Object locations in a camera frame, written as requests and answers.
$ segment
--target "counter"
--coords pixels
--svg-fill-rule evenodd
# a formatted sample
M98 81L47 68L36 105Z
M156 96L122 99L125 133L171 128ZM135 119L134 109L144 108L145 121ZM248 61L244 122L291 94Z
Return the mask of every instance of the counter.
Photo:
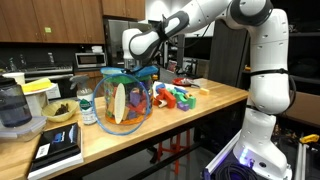
M187 88L190 94L196 97L196 107L192 110L182 111L178 108L158 108L153 106L153 114L142 126L127 136L115 136L104 132L99 125L85 126L81 114L77 111L73 117L63 123L48 122L45 129L53 129L70 123L78 122L83 131L83 156L84 163L66 168L51 174L45 179L53 178L68 171L93 163L103 157L126 149L144 140L166 133L176 127L195 121L200 117L228 107L247 98L248 92L231 86L209 81L197 80L199 85L209 90L209 95L200 95L199 89ZM104 120L104 98L96 98L96 109L101 122L110 130L124 132L131 130L135 125L113 125ZM0 143L0 172L1 179L25 179L32 157L35 153L39 135L29 142Z

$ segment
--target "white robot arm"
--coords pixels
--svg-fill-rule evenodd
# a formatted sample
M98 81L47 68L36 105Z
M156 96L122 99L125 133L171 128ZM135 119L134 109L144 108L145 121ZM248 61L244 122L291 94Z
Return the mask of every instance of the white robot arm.
M291 179L286 157L270 141L276 122L273 115L282 113L290 104L288 21L286 13L273 9L270 0L192 0L158 28L144 33L125 31L127 59L145 61L168 37L194 32L216 19L224 20L232 29L247 29L251 37L251 85L233 153L242 164L254 162L253 170L265 178Z

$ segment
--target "cardboard box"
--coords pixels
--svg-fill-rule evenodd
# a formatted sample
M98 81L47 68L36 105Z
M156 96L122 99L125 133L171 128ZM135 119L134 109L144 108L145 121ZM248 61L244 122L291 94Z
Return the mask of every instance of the cardboard box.
M320 127L320 96L297 92L296 100L286 115L290 119Z

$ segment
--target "kitchen cabinet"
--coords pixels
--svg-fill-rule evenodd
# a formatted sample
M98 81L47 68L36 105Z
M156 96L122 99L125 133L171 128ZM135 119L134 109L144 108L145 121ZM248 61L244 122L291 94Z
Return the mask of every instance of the kitchen cabinet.
M0 8L0 42L11 41L10 33L3 17L2 9Z
M0 0L12 42L42 42L32 0Z
M103 15L145 19L145 0L102 0Z
M100 0L82 0L89 43L104 44L104 31Z
M57 0L33 0L43 42L68 42L61 2Z
M70 43L104 44L99 0L61 0Z
M100 71L86 71L86 72L75 72L75 75L87 75L89 77L89 80L87 82L87 86L94 91L97 84L102 80L102 74ZM96 97L104 96L104 90L103 90L103 84L99 87L99 90L97 91Z
M68 40L70 43L87 43L87 30L83 6L79 0L61 0Z

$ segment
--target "cup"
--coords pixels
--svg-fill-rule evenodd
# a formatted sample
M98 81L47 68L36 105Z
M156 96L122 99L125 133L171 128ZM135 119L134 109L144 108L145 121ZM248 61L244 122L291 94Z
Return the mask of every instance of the cup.
M6 73L6 74L3 74L2 76L6 78L14 78L17 84L20 84L20 85L26 83L23 72Z

